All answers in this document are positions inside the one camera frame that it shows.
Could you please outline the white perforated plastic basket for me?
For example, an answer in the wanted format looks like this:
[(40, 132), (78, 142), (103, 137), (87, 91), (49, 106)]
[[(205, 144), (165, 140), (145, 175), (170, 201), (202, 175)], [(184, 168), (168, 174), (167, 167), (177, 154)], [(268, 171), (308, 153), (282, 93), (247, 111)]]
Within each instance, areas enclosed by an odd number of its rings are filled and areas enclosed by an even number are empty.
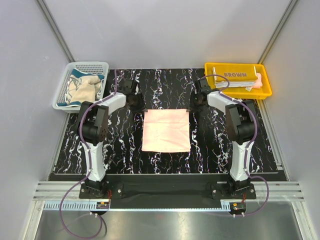
[(81, 72), (82, 75), (97, 75), (101, 80), (101, 87), (99, 88), (96, 98), (98, 100), (103, 98), (106, 83), (107, 83), (107, 76), (109, 73), (109, 64), (107, 62), (101, 61), (79, 61), (79, 62), (71, 62), (68, 63), (64, 69), (63, 75), (60, 78), (59, 88), (55, 93), (55, 97), (52, 103), (52, 107), (56, 110), (62, 110), (68, 114), (75, 114), (78, 113), (80, 110), (80, 103), (66, 105), (67, 100), (67, 93), (69, 84), (68, 81), (70, 80), (70, 76), (72, 71), (77, 69)]

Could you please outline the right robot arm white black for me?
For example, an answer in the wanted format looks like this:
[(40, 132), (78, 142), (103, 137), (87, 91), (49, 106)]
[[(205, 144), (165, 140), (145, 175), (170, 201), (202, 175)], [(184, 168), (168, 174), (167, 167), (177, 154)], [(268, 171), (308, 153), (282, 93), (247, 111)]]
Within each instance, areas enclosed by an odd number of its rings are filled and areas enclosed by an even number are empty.
[(195, 82), (190, 95), (188, 112), (199, 112), (204, 106), (216, 108), (226, 118), (226, 132), (232, 142), (232, 161), (228, 173), (227, 192), (239, 198), (250, 188), (250, 155), (258, 135), (258, 121), (252, 100), (239, 100), (212, 89), (206, 78)]

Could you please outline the pale pink towel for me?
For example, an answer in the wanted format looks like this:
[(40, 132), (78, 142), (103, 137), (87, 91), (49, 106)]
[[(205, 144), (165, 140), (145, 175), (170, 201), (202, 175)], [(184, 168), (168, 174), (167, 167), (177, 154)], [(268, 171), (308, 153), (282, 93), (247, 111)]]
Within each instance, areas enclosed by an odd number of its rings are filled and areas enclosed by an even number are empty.
[(144, 114), (142, 151), (185, 153), (191, 150), (186, 109), (149, 109)]

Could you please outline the yellow plastic tray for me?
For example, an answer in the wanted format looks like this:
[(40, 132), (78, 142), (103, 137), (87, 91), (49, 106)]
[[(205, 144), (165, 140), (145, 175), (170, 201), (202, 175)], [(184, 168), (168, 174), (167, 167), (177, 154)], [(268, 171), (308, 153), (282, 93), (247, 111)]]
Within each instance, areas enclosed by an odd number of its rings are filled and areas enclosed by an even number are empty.
[(223, 93), (238, 99), (255, 99), (255, 100), (265, 100), (267, 97), (272, 95), (272, 88), (269, 83), (268, 75), (265, 66), (262, 64), (253, 63), (219, 63), (219, 62), (206, 62), (204, 64), (205, 74), (211, 75), (214, 73), (213, 68), (218, 66), (228, 66), (228, 67), (255, 67), (258, 74), (261, 74), (262, 86), (260, 88), (252, 88), (250, 91), (246, 90), (244, 87), (229, 87), (223, 90)]

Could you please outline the teal patterned towel in basket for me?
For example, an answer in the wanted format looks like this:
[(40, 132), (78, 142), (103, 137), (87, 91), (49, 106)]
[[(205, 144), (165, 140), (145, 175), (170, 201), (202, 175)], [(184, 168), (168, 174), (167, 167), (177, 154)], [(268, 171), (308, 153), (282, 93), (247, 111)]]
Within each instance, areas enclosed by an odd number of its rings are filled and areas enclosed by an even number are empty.
[(105, 76), (92, 74), (74, 68), (66, 84), (66, 93), (58, 107), (80, 106), (82, 102), (95, 102), (100, 99), (103, 92)]

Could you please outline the light blue white towel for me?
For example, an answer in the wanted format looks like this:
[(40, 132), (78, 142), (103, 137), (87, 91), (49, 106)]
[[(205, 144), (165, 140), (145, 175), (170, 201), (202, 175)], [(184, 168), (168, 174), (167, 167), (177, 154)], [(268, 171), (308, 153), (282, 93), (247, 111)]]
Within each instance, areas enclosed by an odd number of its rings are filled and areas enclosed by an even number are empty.
[(216, 88), (246, 88), (252, 87), (255, 84), (255, 81), (215, 81), (214, 85)]

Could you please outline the right small connector board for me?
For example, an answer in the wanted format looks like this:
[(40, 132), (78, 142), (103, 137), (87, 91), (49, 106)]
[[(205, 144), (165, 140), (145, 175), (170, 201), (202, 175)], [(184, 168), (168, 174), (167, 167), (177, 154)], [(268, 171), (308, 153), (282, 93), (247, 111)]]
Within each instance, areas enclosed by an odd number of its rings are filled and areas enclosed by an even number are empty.
[(242, 214), (245, 213), (247, 209), (247, 204), (245, 202), (232, 202), (230, 204), (230, 213), (231, 214)]

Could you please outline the brown towel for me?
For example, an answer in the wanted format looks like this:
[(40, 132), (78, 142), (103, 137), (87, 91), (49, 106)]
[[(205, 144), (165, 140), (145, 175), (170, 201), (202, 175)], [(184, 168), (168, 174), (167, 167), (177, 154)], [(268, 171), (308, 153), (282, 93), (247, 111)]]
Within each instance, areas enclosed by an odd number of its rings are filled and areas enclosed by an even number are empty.
[(256, 67), (250, 64), (215, 65), (213, 73), (227, 78), (230, 82), (254, 82), (258, 79)]

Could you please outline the black marble pattern mat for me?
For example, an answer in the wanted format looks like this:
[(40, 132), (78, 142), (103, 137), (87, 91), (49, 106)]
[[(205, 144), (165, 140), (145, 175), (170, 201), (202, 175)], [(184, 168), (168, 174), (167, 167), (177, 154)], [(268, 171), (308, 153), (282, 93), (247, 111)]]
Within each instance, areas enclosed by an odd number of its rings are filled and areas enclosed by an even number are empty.
[[(139, 82), (148, 109), (185, 109), (202, 68), (110, 70), (105, 93), (124, 79)], [(226, 173), (232, 161), (232, 143), (225, 115), (212, 107), (189, 116), (190, 151), (160, 153), (142, 151), (142, 114), (128, 108), (115, 111), (108, 120), (103, 143), (103, 165), (108, 174), (210, 174)]]

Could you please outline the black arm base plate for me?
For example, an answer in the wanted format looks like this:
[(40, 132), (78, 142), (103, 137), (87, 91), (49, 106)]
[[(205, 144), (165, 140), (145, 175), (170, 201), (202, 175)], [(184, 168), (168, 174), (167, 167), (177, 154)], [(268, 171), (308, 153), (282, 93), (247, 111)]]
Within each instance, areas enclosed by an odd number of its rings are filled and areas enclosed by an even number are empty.
[(81, 199), (124, 199), (131, 196), (197, 196), (214, 200), (255, 200), (249, 179), (234, 182), (228, 174), (108, 174), (101, 183), (81, 184)]

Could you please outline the pink rabbit towel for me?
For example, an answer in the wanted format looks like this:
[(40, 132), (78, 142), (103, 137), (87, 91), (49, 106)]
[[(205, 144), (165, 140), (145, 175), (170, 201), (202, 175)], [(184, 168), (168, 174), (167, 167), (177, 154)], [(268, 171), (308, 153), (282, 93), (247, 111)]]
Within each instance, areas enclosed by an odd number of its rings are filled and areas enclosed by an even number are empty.
[(254, 82), (254, 85), (253, 86), (248, 86), (248, 87), (245, 88), (249, 92), (252, 89), (260, 89), (263, 86), (262, 75), (260, 73), (258, 73), (258, 72), (256, 73), (256, 75), (257, 75), (257, 80)]

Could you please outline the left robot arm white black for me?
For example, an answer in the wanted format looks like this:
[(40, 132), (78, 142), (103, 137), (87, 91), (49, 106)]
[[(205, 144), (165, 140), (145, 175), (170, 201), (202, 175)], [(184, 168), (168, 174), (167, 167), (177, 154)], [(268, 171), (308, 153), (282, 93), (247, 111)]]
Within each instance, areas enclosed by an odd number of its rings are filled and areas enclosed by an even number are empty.
[(115, 91), (96, 102), (81, 104), (75, 125), (85, 153), (86, 174), (81, 185), (97, 198), (108, 193), (106, 170), (103, 164), (103, 142), (106, 139), (109, 115), (129, 107), (132, 113), (147, 112), (139, 82), (124, 79), (115, 86)]

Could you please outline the small connector board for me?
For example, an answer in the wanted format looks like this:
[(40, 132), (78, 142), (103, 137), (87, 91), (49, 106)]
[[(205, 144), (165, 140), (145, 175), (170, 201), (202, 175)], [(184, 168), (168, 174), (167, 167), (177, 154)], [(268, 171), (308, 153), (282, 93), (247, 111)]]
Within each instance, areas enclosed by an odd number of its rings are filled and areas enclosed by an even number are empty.
[(96, 208), (102, 209), (102, 210), (108, 210), (110, 208), (110, 202), (109, 201), (98, 201), (96, 203)]
[(231, 214), (242, 214), (245, 213), (247, 209), (247, 204), (245, 202), (232, 202), (230, 204), (230, 213)]

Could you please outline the left small connector board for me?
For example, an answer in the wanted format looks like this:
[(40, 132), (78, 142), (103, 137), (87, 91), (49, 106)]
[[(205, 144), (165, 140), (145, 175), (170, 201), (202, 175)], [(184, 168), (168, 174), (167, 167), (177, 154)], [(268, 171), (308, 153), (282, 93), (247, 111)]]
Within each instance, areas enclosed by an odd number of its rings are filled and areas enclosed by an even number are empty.
[(110, 208), (110, 202), (109, 201), (98, 201), (96, 203), (96, 208), (102, 209), (102, 210), (108, 210)]

